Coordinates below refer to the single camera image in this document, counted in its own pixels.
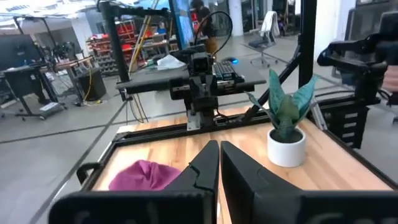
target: concrete floor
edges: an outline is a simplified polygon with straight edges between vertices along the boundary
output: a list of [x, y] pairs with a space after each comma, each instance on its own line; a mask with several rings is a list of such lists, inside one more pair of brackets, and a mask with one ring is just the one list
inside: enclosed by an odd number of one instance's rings
[[[241, 60], [256, 58], [259, 54], [242, 44], [253, 37], [233, 38], [218, 54], [218, 58], [235, 56]], [[272, 65], [277, 73], [285, 68], [295, 50], [294, 39], [277, 39], [277, 45], [266, 52], [280, 59]], [[268, 69], [253, 67], [265, 77]], [[332, 78], [331, 68], [314, 65], [314, 72], [321, 76], [317, 93], [344, 90], [336, 86], [339, 80]], [[114, 89], [116, 77], [105, 78], [108, 94], [106, 102], [98, 106], [75, 107], [67, 101], [69, 109], [41, 121], [8, 116], [0, 119], [0, 223], [46, 223], [49, 207], [54, 198], [79, 189], [75, 169], [82, 162], [97, 161], [120, 126], [126, 124], [126, 108], [122, 107], [118, 92]], [[297, 89], [297, 69], [283, 83], [291, 93]], [[256, 86], [254, 95], [259, 97], [267, 84]], [[168, 91], [140, 94], [141, 102], [150, 120], [168, 119], [184, 115], [182, 101], [172, 101]], [[37, 109], [35, 100], [28, 100]], [[245, 94], [222, 96], [222, 108], [248, 105]], [[17, 110], [20, 105], [10, 107]], [[360, 153], [380, 170], [398, 181], [394, 136], [398, 128], [391, 125], [393, 114], [372, 107], [368, 115], [364, 141]], [[131, 110], [127, 110], [129, 124], [134, 124]]]

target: keyboard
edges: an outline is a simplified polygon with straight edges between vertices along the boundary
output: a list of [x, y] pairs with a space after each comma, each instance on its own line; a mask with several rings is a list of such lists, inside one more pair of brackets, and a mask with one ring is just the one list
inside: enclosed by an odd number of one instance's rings
[[229, 81], [235, 80], [239, 75], [235, 72], [235, 69], [231, 62], [218, 62], [213, 66], [217, 80]]

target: magenta fabric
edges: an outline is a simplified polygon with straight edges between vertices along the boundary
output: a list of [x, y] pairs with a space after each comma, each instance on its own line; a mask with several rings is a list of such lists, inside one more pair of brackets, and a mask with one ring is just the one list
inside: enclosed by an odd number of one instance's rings
[[110, 190], [163, 190], [180, 171], [176, 168], [139, 160], [116, 175]]

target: white pot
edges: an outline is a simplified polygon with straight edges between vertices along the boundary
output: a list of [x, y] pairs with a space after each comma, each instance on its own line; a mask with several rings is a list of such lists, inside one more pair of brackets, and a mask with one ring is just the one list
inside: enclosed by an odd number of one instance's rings
[[296, 130], [303, 136], [303, 138], [295, 143], [281, 143], [271, 138], [271, 132], [268, 132], [268, 159], [281, 167], [297, 167], [303, 164], [305, 160], [305, 143], [307, 137], [305, 133], [296, 128]]

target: potted plant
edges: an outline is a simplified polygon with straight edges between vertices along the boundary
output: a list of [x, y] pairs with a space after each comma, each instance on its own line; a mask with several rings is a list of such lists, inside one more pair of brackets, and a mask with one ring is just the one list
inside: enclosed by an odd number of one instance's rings
[[306, 135], [296, 125], [305, 118], [315, 105], [311, 99], [317, 78], [311, 80], [293, 95], [284, 93], [275, 71], [269, 71], [269, 110], [260, 105], [256, 98], [247, 93], [249, 100], [262, 108], [270, 117], [274, 129], [267, 135], [268, 158], [282, 167], [297, 167], [305, 159]]

